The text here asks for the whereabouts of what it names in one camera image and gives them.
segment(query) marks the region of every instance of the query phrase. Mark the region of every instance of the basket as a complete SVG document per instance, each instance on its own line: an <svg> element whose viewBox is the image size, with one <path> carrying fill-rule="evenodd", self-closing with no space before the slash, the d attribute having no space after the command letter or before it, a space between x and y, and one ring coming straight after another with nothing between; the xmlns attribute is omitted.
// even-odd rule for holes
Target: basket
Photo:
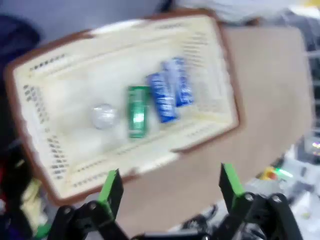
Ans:
<svg viewBox="0 0 320 240"><path fill-rule="evenodd" d="M126 91L146 84L161 61L184 56L194 104L161 124L150 106L145 138L128 138ZM99 191L108 171L126 181L179 158L238 125L227 52L215 18L187 10L107 25L36 49L6 69L14 121L34 172L57 205ZM94 128L90 109L119 110L110 130Z"/></svg>

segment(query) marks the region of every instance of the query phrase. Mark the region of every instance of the blue wrapper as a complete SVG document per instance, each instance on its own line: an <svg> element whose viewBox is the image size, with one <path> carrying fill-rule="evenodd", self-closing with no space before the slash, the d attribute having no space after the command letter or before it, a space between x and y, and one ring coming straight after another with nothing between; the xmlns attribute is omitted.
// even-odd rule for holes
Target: blue wrapper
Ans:
<svg viewBox="0 0 320 240"><path fill-rule="evenodd" d="M162 62L162 69L169 92L174 97L177 107L187 106L194 102L189 85L186 63L183 57L173 57Z"/></svg>
<svg viewBox="0 0 320 240"><path fill-rule="evenodd" d="M161 123L168 123L177 119L175 101L169 92L168 83L162 73L156 72L147 76L147 81L152 92L155 108Z"/></svg>

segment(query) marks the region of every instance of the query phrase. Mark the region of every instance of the green wrapper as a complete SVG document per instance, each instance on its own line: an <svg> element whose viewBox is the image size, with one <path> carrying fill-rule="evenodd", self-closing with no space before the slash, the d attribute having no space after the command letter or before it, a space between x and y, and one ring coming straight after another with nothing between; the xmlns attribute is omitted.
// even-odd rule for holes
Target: green wrapper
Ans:
<svg viewBox="0 0 320 240"><path fill-rule="evenodd" d="M143 138L147 133L148 86L128 88L129 137Z"/></svg>

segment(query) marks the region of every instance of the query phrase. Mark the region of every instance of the screw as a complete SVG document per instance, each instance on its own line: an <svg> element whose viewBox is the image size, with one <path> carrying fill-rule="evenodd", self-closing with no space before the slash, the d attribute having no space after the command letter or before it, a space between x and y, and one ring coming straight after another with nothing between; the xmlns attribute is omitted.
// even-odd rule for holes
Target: screw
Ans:
<svg viewBox="0 0 320 240"><path fill-rule="evenodd" d="M276 203L281 203L281 199L278 196L273 196L272 200L275 201Z"/></svg>
<svg viewBox="0 0 320 240"><path fill-rule="evenodd" d="M251 194L246 194L245 199L247 199L249 202L252 202L254 200L254 197Z"/></svg>
<svg viewBox="0 0 320 240"><path fill-rule="evenodd" d="M65 210L64 210L64 214L68 214L68 213L70 213L70 208L66 208Z"/></svg>
<svg viewBox="0 0 320 240"><path fill-rule="evenodd" d="M91 203L91 204L90 204L90 208L91 208L91 210L95 209L95 208L96 208L96 204Z"/></svg>

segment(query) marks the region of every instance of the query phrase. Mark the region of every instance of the cardboard surface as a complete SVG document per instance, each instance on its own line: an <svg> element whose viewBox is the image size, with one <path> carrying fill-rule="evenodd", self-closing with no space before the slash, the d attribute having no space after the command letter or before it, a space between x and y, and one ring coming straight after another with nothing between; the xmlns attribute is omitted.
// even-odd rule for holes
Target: cardboard surface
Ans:
<svg viewBox="0 0 320 240"><path fill-rule="evenodd" d="M295 28L225 30L241 98L241 127L127 183L117 221L129 234L165 231L222 198L220 163L245 183L312 125L311 76Z"/></svg>

